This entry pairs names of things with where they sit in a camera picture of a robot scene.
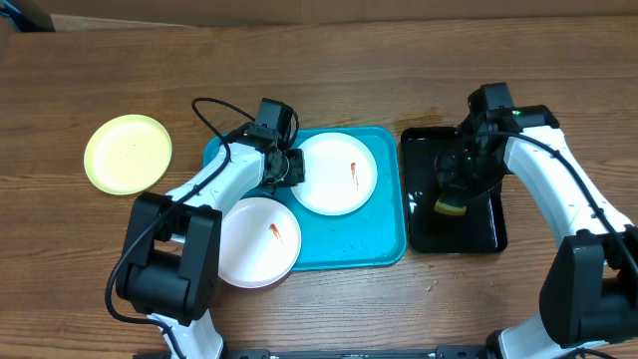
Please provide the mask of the light green plate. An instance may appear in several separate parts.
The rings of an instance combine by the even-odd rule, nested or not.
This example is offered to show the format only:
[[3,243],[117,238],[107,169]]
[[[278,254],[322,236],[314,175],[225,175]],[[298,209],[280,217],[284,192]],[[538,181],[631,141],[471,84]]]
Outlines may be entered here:
[[145,115],[123,115],[93,133],[85,148],[84,169],[97,189],[128,195],[154,185],[171,156],[171,138],[160,122]]

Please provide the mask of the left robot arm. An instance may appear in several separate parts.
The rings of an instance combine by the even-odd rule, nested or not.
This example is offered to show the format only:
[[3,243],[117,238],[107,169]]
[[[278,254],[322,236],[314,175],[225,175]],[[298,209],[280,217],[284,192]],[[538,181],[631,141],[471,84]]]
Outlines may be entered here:
[[190,181],[167,194],[145,191],[136,198],[107,282],[110,314],[157,327],[170,358],[224,354],[208,312],[224,216],[255,188],[304,180],[303,153],[286,130],[244,124],[219,139],[217,156]]

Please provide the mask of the green yellow sponge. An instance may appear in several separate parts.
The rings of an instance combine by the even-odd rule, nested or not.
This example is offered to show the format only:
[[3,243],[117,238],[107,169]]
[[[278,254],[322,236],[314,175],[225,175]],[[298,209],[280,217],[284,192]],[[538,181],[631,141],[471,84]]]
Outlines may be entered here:
[[467,212],[467,204],[456,194],[442,192],[435,202],[434,211],[444,215],[463,216]]

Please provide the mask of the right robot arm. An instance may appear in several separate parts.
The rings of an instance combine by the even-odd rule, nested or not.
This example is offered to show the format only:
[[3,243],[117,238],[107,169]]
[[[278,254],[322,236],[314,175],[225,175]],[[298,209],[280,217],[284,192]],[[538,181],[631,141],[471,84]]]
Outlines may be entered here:
[[558,251],[538,311],[492,334],[491,358],[574,358],[637,336],[637,227],[597,189],[545,106],[472,110],[436,161],[435,211],[465,213],[507,174],[525,185]]

